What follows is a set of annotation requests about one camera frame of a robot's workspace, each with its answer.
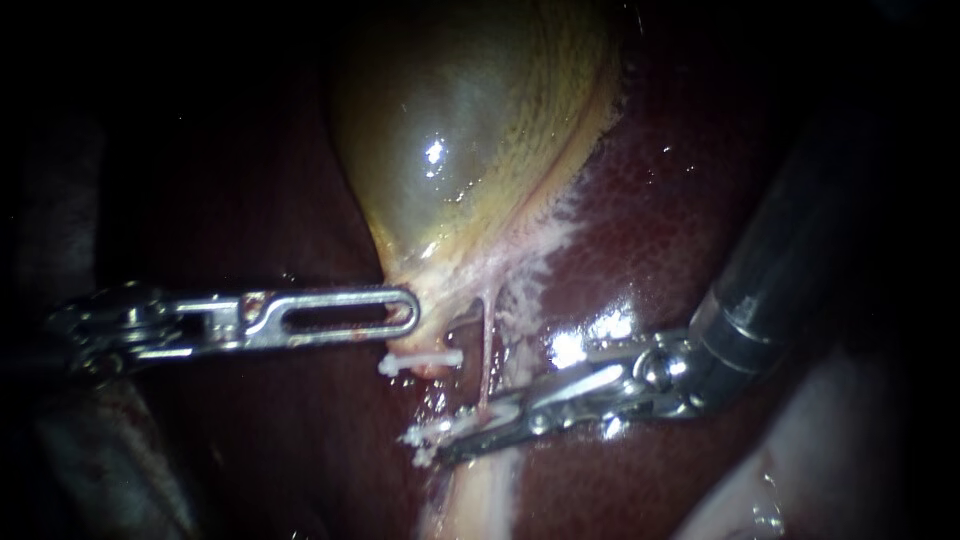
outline clip applier jaw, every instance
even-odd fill
[[[376,306],[388,310],[386,320],[349,318],[348,308]],[[291,321],[292,315],[330,309],[345,319],[319,326]],[[100,383],[151,365],[217,353],[397,338],[412,331],[419,318],[416,297],[391,287],[190,296],[127,283],[65,305],[48,317],[45,330],[73,346],[68,377]]]
[[[587,351],[582,362],[492,397],[484,411],[470,413],[489,420],[442,442],[437,456],[455,465],[581,423],[696,416],[677,385],[689,370],[688,352],[685,329]]]

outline laparoscopic clip applier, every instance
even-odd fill
[[[586,359],[464,410],[433,439],[456,464],[593,422],[713,413],[769,375],[822,307],[888,198],[888,123],[831,102],[798,139],[683,328],[586,344]]]
[[[394,287],[177,295],[131,282],[54,310],[42,339],[4,354],[0,382],[98,385],[217,353],[398,338],[419,318],[416,297]]]

